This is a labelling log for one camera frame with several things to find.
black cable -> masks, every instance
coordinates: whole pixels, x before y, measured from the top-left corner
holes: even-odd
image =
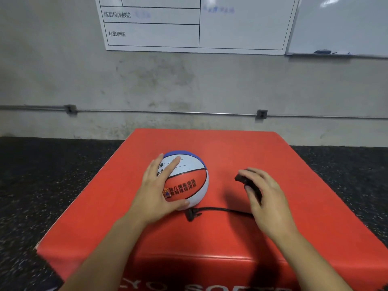
[[[221,207],[200,207],[200,208],[189,208],[185,211],[185,215],[188,221],[193,221],[197,216],[202,215],[200,211],[205,210],[218,210],[218,211],[226,211],[231,213],[236,213],[238,215],[245,215],[249,217],[253,217],[253,214],[245,211],[240,210],[234,210],[234,209],[228,209],[228,208],[221,208]]]

blank whiteboard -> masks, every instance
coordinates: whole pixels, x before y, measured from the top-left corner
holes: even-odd
[[[300,0],[287,54],[388,57],[388,0]]]
[[[298,0],[96,0],[107,50],[283,55]]]

person's right arm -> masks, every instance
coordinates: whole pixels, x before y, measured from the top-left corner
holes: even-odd
[[[252,214],[260,228],[279,248],[294,270],[303,291],[351,291],[349,285],[299,233],[287,199],[268,173],[256,168],[240,170],[252,180],[263,197],[259,202],[254,191],[245,186]]]

ball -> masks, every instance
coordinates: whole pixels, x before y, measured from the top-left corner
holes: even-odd
[[[181,209],[185,210],[196,206],[205,196],[209,186],[209,173],[198,156],[188,151],[172,151],[164,155],[157,176],[177,156],[180,156],[180,162],[167,179],[163,196],[167,201],[187,199],[189,205]]]

hand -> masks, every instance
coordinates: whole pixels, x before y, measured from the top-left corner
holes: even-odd
[[[167,178],[178,165],[180,157],[177,156],[160,174],[156,177],[158,167],[163,159],[163,154],[151,161],[143,175],[143,182],[132,201],[128,215],[133,215],[135,219],[145,226],[156,222],[174,210],[186,207],[189,201],[177,200],[168,202],[164,199],[163,189]]]
[[[245,186],[252,214],[260,230],[274,243],[289,234],[298,233],[287,199],[278,183],[268,173],[257,168],[239,170],[239,174],[252,180],[263,195],[260,203],[253,189]]]

